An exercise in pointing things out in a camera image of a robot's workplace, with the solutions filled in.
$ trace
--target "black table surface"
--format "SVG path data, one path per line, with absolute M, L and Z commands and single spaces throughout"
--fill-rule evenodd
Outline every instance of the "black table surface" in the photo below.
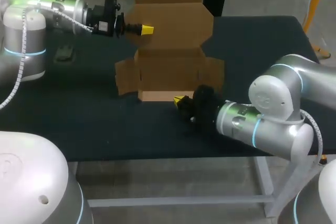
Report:
M 55 63 L 62 44 L 74 45 L 73 63 Z M 223 96 L 240 103 L 249 102 L 251 82 L 280 57 L 300 54 L 317 61 L 301 25 L 287 16 L 216 18 L 203 49 L 225 60 Z M 173 102 L 142 103 L 136 93 L 119 97 L 114 63 L 135 50 L 124 38 L 48 34 L 45 76 L 20 86 L 0 111 L 0 130 L 43 136 L 68 161 L 267 155 L 224 136 L 195 132 Z M 9 92 L 2 88 L 0 98 Z M 309 101 L 302 101 L 302 108 L 320 126 L 324 153 L 336 153 L 336 112 Z M 313 144 L 311 154 L 316 152 Z

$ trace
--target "floor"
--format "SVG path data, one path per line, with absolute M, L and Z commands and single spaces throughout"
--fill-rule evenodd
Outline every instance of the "floor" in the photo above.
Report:
M 90 6 L 104 0 L 86 0 Z M 127 12 L 133 0 L 119 0 Z M 226 0 L 224 16 L 294 15 L 303 21 L 308 0 Z M 336 0 L 321 0 L 309 30 L 310 40 L 336 55 Z M 323 60 L 336 66 L 336 57 Z M 276 180 L 287 162 L 267 159 Z M 164 159 L 83 162 L 78 180 L 88 199 L 120 197 L 236 195 L 260 193 L 250 158 Z M 120 207 L 93 209 L 95 224 L 103 223 L 258 223 L 266 219 L 262 205 Z

